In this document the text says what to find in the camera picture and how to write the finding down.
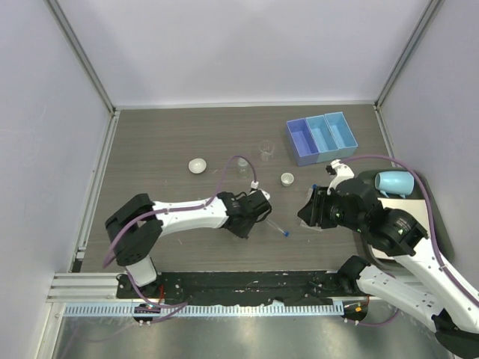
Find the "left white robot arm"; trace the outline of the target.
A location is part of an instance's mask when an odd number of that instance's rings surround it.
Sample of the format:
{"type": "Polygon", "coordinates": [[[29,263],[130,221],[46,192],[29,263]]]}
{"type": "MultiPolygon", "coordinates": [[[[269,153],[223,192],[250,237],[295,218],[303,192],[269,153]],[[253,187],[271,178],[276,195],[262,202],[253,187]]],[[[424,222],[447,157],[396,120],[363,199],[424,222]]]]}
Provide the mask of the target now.
{"type": "Polygon", "coordinates": [[[105,222],[110,240],[106,262],[124,267],[142,298],[159,291],[157,270],[150,257],[156,241],[173,233],[202,228],[225,229],[246,239],[256,223],[272,211],[270,194],[262,189],[233,194],[222,191],[210,199],[163,203],[137,194],[105,222]]]}

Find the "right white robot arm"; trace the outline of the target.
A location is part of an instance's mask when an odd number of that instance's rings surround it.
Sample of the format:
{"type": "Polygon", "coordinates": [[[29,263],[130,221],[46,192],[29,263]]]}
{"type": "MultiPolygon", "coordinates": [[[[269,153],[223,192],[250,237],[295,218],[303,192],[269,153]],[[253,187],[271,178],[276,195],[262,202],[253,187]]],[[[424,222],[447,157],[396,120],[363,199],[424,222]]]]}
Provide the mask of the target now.
{"type": "Polygon", "coordinates": [[[383,206],[374,187],[352,178],[335,188],[316,187],[298,216],[310,227],[359,233],[426,287],[421,292],[352,256],[338,270],[344,294],[381,298],[429,328],[457,357],[478,357],[478,290],[434,252],[431,234],[413,215],[383,206]]]}

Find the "clear plastic tube rack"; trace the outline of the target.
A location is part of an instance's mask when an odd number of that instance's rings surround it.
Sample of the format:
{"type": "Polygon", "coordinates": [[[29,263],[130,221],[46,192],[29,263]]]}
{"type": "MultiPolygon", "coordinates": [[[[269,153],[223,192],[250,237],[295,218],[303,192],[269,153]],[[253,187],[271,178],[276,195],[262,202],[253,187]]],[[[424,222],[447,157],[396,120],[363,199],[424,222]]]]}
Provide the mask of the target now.
{"type": "MultiPolygon", "coordinates": [[[[314,189],[312,189],[311,187],[308,189],[308,192],[306,194],[306,198],[305,198],[305,204],[308,203],[308,201],[311,199],[311,195],[313,194],[314,192],[314,189]]],[[[316,232],[323,232],[323,229],[321,229],[320,227],[309,227],[307,225],[307,223],[304,221],[304,220],[300,220],[299,222],[299,226],[302,227],[302,228],[305,228],[306,230],[312,230],[312,231],[316,231],[316,232]]]]}

